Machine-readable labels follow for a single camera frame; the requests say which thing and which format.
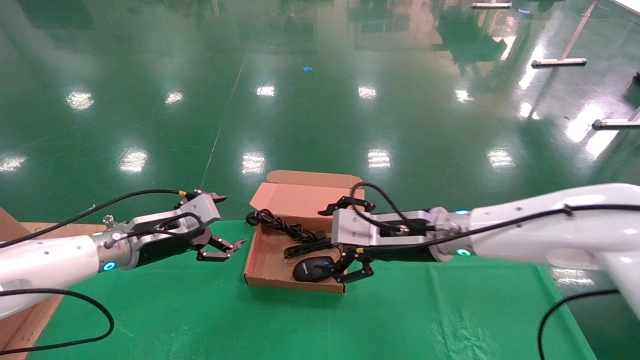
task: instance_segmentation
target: robotic arm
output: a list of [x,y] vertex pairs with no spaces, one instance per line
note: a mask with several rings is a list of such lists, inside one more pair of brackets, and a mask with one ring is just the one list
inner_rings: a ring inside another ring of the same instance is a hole
[[[198,261],[225,261],[246,241],[229,243],[209,229],[220,219],[216,203],[226,198],[196,190],[172,211],[119,224],[105,217],[107,229],[101,233],[28,240],[0,249],[0,290],[67,289],[114,268],[131,270],[190,250],[196,251]],[[205,250],[206,245],[218,251]],[[0,297],[0,319],[49,296]]]
[[[328,208],[333,210],[332,241],[344,249],[326,269],[336,281],[372,276],[375,259],[448,261],[456,254],[477,255],[606,271],[640,317],[640,186],[585,186],[469,211],[402,212],[416,225],[411,229],[397,213],[365,214],[397,231],[381,229],[346,208],[354,201],[366,211],[370,205],[343,198]],[[354,261],[362,269],[345,274]]]

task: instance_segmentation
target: cardboard box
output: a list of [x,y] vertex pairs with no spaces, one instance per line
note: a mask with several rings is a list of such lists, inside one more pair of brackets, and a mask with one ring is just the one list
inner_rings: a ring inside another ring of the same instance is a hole
[[[324,231],[331,236],[332,217],[323,217],[318,211],[349,196],[351,187],[362,181],[352,175],[326,174],[276,170],[267,175],[267,182],[260,184],[251,200],[254,209],[269,209],[289,224],[301,224],[311,231]],[[355,197],[364,199],[364,190],[357,190]],[[344,293],[344,284],[329,278],[321,282],[298,282],[293,279],[294,266],[305,257],[331,256],[340,258],[339,249],[313,252],[293,259],[284,258],[284,249],[295,245],[281,232],[258,225],[244,268],[244,280],[249,285],[270,286],[295,290]]]
[[[8,241],[32,232],[45,229],[54,224],[41,222],[19,223],[5,210],[0,208],[0,241]],[[74,235],[87,235],[101,231],[104,225],[70,224],[52,231],[44,238],[63,238]],[[24,348],[35,346],[42,331],[49,323],[62,295],[54,295],[47,300],[34,305],[20,313],[0,320],[0,349]],[[2,356],[2,360],[25,360],[28,353],[18,353]]]

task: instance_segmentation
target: green table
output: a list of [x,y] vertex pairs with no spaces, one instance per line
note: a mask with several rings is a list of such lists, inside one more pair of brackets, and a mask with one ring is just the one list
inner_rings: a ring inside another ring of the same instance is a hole
[[[242,221],[217,222],[233,240]],[[114,333],[88,345],[33,353],[42,359],[537,359],[536,327],[560,294],[547,270],[479,258],[374,264],[345,295],[249,287],[249,244],[226,263],[185,254],[116,270],[74,290],[105,304]],[[65,299],[39,345],[94,336],[102,315]],[[594,359],[569,310],[545,333],[549,359]]]

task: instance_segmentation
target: computer mouse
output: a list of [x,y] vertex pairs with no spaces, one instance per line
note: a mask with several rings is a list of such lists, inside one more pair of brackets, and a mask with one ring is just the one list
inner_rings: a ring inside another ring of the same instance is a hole
[[314,256],[301,260],[293,268],[293,278],[296,281],[318,282],[331,276],[328,268],[323,266],[332,266],[333,259],[331,256]]

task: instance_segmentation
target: green epoxy floor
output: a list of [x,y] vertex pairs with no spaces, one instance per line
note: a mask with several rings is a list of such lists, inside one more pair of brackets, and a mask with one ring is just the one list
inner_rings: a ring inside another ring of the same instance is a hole
[[[471,2],[2,1],[0,206],[56,222],[126,192],[201,187],[237,220],[281,168],[354,174],[408,209],[640,183],[636,135],[589,130],[640,106],[640,21],[601,1],[572,51],[588,65],[534,70],[589,0]],[[556,275],[565,293],[611,286]],[[622,300],[572,310],[600,359],[636,350]]]

